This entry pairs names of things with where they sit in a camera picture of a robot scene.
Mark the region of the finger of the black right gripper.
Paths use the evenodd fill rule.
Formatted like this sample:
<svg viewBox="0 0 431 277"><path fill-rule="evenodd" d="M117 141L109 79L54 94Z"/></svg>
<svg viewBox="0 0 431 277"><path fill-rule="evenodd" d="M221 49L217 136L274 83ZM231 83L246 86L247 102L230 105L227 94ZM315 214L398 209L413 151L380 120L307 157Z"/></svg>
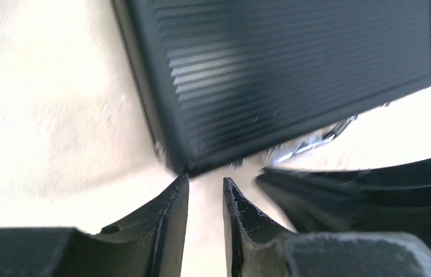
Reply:
<svg viewBox="0 0 431 277"><path fill-rule="evenodd" d="M353 171L267 167L256 182L300 233L405 232L431 248L431 158Z"/></svg>

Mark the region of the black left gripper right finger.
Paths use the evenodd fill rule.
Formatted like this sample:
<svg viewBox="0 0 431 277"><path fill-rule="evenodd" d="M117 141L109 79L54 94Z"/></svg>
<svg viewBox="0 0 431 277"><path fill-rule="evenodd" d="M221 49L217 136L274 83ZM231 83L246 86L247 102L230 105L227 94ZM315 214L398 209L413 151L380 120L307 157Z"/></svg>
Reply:
<svg viewBox="0 0 431 277"><path fill-rule="evenodd" d="M431 276L431 250L406 233L292 232L223 180L228 276Z"/></svg>

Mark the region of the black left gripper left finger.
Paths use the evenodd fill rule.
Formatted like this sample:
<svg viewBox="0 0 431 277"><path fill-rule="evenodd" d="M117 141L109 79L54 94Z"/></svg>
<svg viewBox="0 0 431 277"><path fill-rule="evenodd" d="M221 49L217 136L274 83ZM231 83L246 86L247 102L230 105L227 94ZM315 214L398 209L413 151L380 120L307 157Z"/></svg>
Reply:
<svg viewBox="0 0 431 277"><path fill-rule="evenodd" d="M98 234L74 227L0 228L0 276L180 276L189 181Z"/></svg>

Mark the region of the black poker set case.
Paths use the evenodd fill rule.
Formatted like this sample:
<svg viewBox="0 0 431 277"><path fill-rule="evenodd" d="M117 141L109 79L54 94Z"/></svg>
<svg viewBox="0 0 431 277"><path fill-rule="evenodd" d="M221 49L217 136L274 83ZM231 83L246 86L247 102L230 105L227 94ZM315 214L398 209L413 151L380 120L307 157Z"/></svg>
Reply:
<svg viewBox="0 0 431 277"><path fill-rule="evenodd" d="M114 1L160 160L196 176L431 86L431 1Z"/></svg>

